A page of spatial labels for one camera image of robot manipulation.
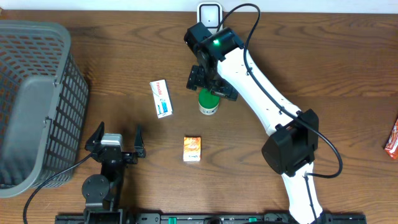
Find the orange Top candy bar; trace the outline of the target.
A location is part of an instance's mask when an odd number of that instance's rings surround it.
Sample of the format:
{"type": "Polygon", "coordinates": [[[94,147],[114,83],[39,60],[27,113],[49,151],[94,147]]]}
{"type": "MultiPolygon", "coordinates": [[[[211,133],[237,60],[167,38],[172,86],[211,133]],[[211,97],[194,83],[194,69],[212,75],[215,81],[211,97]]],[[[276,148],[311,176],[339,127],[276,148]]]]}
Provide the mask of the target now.
{"type": "Polygon", "coordinates": [[[397,159],[397,132],[398,132],[398,119],[393,125],[391,135],[389,136],[388,142],[384,148],[387,154],[393,158],[397,159]]]}

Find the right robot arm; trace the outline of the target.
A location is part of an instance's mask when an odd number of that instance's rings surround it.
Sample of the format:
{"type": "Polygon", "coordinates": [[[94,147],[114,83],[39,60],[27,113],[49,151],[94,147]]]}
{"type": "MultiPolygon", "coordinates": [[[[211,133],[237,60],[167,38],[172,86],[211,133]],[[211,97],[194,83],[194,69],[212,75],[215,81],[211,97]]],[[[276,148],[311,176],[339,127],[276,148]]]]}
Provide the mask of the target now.
{"type": "Polygon", "coordinates": [[[287,100],[259,70],[244,43],[230,28],[212,34],[201,22],[188,28],[184,41],[197,58],[187,88],[236,100],[241,96],[268,136],[262,155],[283,178],[289,212],[298,223],[316,223],[320,206],[309,173],[318,147],[318,116],[287,100]]]}

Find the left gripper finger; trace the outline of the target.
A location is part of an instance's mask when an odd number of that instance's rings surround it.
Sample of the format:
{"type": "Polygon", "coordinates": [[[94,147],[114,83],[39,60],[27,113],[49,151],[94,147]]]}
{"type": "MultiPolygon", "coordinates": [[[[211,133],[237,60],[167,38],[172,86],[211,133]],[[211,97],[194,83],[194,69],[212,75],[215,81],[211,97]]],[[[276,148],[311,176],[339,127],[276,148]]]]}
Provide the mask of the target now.
{"type": "Polygon", "coordinates": [[[141,126],[138,125],[136,129],[136,137],[134,140],[134,150],[137,154],[137,157],[146,157],[146,149],[144,145],[144,141],[142,139],[142,131],[141,126]]]}
{"type": "Polygon", "coordinates": [[[85,146],[97,146],[101,144],[102,137],[104,135],[104,122],[100,122],[96,131],[88,138],[85,146]]]}

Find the small orange box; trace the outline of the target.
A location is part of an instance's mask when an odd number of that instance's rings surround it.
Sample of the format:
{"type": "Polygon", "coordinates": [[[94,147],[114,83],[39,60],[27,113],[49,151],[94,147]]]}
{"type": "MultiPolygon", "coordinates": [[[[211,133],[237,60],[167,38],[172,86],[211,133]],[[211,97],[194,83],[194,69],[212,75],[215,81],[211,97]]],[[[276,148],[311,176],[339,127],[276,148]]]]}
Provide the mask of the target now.
{"type": "Polygon", "coordinates": [[[184,137],[183,161],[199,162],[201,160],[201,137],[184,137]]]}

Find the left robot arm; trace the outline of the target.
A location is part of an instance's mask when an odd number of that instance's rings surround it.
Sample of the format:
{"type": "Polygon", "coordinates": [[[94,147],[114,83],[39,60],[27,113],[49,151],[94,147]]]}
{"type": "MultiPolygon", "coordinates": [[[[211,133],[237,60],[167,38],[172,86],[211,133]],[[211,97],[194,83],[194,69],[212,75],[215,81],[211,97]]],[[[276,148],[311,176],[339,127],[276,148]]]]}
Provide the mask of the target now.
{"type": "Polygon", "coordinates": [[[85,198],[83,221],[85,223],[134,223],[134,215],[125,208],[119,208],[124,184],[124,173],[129,165],[135,165],[139,158],[146,157],[141,127],[136,129],[132,152],[123,150],[121,134],[105,133],[104,123],[86,141],[85,149],[91,158],[101,164],[99,174],[89,176],[82,185],[85,198]]]}

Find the green lidded jar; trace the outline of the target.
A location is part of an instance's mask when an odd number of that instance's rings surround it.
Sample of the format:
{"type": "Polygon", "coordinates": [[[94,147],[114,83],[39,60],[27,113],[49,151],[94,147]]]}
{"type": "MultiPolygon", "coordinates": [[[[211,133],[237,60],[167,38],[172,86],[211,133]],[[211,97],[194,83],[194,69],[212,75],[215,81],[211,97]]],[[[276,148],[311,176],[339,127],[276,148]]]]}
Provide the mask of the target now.
{"type": "Polygon", "coordinates": [[[199,110],[204,115],[213,115],[217,112],[220,97],[212,95],[210,91],[202,89],[198,96],[199,110]]]}

